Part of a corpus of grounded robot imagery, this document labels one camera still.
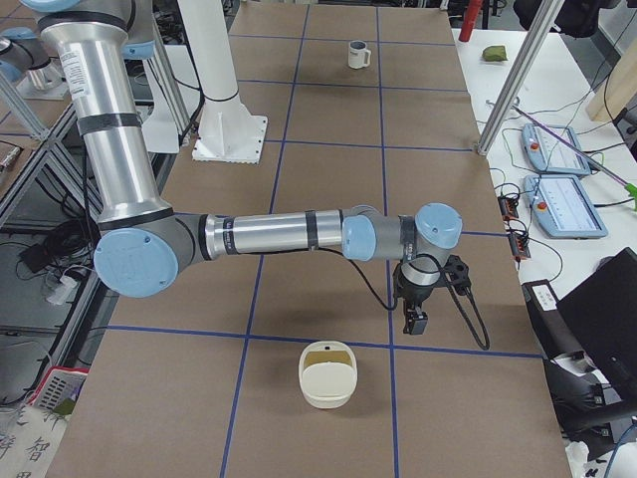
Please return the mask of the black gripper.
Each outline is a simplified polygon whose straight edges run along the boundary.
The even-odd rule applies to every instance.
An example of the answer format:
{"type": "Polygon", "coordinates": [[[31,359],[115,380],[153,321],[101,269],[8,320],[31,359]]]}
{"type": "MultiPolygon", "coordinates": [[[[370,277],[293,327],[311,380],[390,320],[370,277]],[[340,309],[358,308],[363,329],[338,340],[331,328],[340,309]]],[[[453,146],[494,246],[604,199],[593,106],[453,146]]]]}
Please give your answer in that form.
{"type": "Polygon", "coordinates": [[[436,288],[446,289],[457,305],[458,296],[468,296],[471,289],[469,266],[454,254],[445,265],[429,254],[399,263],[393,272],[393,282],[394,297],[403,300],[405,335],[424,334],[428,316],[422,305],[436,288]]]}

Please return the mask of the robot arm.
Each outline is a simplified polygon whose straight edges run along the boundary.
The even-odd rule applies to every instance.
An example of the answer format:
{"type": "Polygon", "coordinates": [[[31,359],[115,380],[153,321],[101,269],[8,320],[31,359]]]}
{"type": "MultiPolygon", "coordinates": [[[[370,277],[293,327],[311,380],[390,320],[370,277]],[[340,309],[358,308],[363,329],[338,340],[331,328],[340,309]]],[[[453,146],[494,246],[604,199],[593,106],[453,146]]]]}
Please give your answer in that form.
{"type": "Polygon", "coordinates": [[[452,298],[469,295],[467,266],[455,254],[462,220],[441,203],[414,215],[389,216],[369,205],[281,213],[267,199],[260,214],[240,214],[248,187],[215,162],[255,164],[263,152],[291,153],[293,173],[285,191],[297,199],[332,200],[354,179],[356,166],[378,165],[383,150],[380,85],[305,82],[304,53],[317,41],[305,34],[315,8],[278,6],[291,28],[287,37],[249,35],[252,59],[283,47],[289,76],[286,127],[267,138],[268,121],[252,115],[240,98],[231,45],[219,4],[191,1],[180,7],[200,79],[201,119],[188,177],[171,181],[166,195],[151,170],[142,124],[124,66],[130,49],[151,54],[152,13],[146,1],[33,1],[43,40],[60,56],[98,183],[103,210],[94,263],[100,279],[130,298],[164,294],[190,267],[231,257],[271,257],[276,271],[266,281],[264,314],[279,327],[320,325],[353,318],[355,293],[346,290],[324,261],[392,261],[392,298],[405,331],[421,334],[424,302],[438,288],[452,298]]]}

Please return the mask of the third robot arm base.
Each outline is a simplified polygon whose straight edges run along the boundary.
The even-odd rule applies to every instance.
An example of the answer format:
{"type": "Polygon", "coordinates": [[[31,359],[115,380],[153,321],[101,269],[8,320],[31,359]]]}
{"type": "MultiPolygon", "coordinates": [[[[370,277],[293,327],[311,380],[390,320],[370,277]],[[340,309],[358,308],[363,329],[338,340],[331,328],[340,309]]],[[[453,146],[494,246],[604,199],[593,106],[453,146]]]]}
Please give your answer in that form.
{"type": "Polygon", "coordinates": [[[61,101],[69,91],[61,68],[27,27],[1,32],[1,73],[27,100],[61,101]]]}

